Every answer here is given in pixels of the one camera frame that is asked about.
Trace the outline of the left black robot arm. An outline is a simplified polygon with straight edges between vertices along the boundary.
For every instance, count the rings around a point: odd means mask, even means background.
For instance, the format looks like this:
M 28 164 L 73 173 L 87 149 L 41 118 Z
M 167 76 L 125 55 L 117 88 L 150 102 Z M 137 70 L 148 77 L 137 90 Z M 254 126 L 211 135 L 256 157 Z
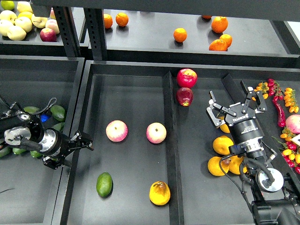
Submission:
M 7 108 L 0 115 L 0 149 L 5 147 L 36 151 L 42 155 L 43 164 L 51 169 L 71 166 L 66 157 L 81 149 L 94 150 L 88 134 L 75 132 L 72 138 L 54 129 L 45 129 L 41 115 L 51 111 L 57 98 L 49 100 L 45 108 L 37 112 L 26 112 L 18 102 L 8 104 L 1 97 L 0 102 Z

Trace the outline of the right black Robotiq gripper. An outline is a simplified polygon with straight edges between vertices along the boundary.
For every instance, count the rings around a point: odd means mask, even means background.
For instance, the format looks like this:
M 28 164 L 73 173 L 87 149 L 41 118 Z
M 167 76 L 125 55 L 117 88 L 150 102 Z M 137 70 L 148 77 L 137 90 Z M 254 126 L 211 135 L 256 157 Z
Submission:
M 265 99 L 260 90 L 254 91 L 242 80 L 240 84 L 246 94 L 243 104 L 236 103 L 226 108 L 216 102 L 213 91 L 210 90 L 206 113 L 215 127 L 218 128 L 225 123 L 228 125 L 234 143 L 229 147 L 231 154 L 238 157 L 266 157 L 261 144 L 264 133 L 255 115 L 267 111 Z M 225 116 L 225 120 L 218 118 L 219 113 Z

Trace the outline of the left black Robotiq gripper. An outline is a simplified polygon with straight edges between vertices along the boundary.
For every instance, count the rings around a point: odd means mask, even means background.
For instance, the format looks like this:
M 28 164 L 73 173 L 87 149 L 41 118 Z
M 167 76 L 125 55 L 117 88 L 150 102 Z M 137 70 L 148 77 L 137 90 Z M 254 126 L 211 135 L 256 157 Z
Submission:
M 70 153 L 85 148 L 94 150 L 91 137 L 79 130 L 75 132 L 72 138 L 69 138 L 54 128 L 46 129 L 38 144 L 37 152 L 44 155 L 42 156 L 43 164 L 54 170 L 59 167 L 72 166 L 72 163 L 65 159 Z

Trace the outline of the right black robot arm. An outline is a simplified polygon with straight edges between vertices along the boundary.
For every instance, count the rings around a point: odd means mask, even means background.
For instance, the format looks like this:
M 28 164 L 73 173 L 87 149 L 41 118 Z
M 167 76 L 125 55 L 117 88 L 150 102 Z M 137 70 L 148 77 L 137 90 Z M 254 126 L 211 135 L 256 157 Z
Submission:
M 239 164 L 242 185 L 238 185 L 242 197 L 253 216 L 256 225 L 298 225 L 300 223 L 300 190 L 289 173 L 283 175 L 271 162 L 277 156 L 275 151 L 267 155 L 262 138 L 263 130 L 256 118 L 257 113 L 267 111 L 265 100 L 260 91 L 243 87 L 244 102 L 229 107 L 219 105 L 212 91 L 206 111 L 212 123 L 219 127 L 226 124 L 233 138 L 229 154 L 215 163 L 222 175 L 226 160 L 233 156 L 242 158 Z M 253 195 L 249 202 L 244 190 L 248 183 Z

